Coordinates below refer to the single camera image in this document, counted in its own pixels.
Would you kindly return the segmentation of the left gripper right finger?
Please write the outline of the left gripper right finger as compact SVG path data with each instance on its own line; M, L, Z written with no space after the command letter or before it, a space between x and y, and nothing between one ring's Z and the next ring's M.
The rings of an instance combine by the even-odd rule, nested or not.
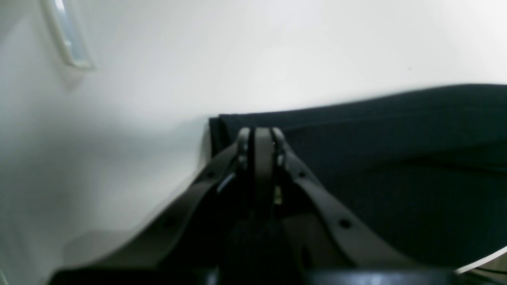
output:
M255 213L271 213L276 183L291 186L282 193L286 205L301 194L311 205L326 241L337 254L357 268L409 269L420 264L389 245L362 222L342 202L329 193L310 168L297 157L278 128L256 128L253 132L253 176Z

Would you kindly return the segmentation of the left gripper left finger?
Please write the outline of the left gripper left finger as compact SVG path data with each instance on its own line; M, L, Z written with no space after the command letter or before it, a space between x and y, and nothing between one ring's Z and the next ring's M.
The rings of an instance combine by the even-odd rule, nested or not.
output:
M254 130L243 128L141 233L91 269L170 274L214 268L229 232L253 209Z

